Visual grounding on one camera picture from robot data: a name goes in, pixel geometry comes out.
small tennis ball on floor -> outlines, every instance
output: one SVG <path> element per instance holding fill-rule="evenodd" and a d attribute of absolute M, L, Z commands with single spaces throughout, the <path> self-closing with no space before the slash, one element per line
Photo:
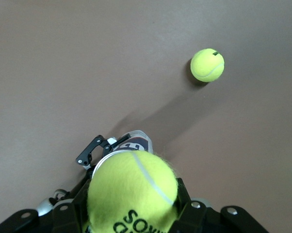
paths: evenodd
<path fill-rule="evenodd" d="M 93 233 L 168 232 L 177 219 L 178 182 L 160 157 L 133 150 L 106 159 L 88 190 Z"/>
<path fill-rule="evenodd" d="M 224 71 L 224 58 L 213 49 L 204 49 L 197 52 L 190 62 L 193 76 L 202 82 L 212 82 L 220 77 Z"/>

tennis ball seam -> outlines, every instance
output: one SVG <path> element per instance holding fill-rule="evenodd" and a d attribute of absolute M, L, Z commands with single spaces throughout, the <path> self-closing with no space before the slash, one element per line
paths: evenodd
<path fill-rule="evenodd" d="M 171 199 L 168 198 L 168 196 L 160 189 L 160 187 L 158 187 L 156 185 L 156 183 L 154 182 L 154 180 L 151 178 L 150 174 L 148 173 L 148 171 L 145 169 L 145 167 L 143 166 L 141 160 L 138 158 L 137 154 L 132 152 L 132 155 L 135 159 L 135 162 L 137 163 L 137 166 L 139 167 L 139 169 L 141 170 L 142 174 L 144 175 L 145 179 L 149 182 L 149 184 L 151 185 L 151 187 L 170 205 L 173 205 L 173 201 Z"/>
<path fill-rule="evenodd" d="M 208 73 L 208 74 L 205 75 L 205 76 L 198 75 L 198 74 L 195 72 L 195 76 L 198 76 L 199 78 L 206 78 L 206 77 L 210 76 L 210 75 L 211 75 L 211 74 L 212 74 L 212 73 L 213 73 L 218 67 L 223 66 L 223 65 L 224 65 L 224 63 L 219 64 L 219 65 L 216 66 L 214 69 L 212 69 L 210 73 Z"/>

floor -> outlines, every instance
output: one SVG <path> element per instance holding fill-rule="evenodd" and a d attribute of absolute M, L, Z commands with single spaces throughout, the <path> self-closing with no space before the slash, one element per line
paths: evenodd
<path fill-rule="evenodd" d="M 225 71 L 197 85 L 204 48 Z M 191 197 L 292 233 L 292 0 L 0 1 L 0 223 L 135 129 Z"/>

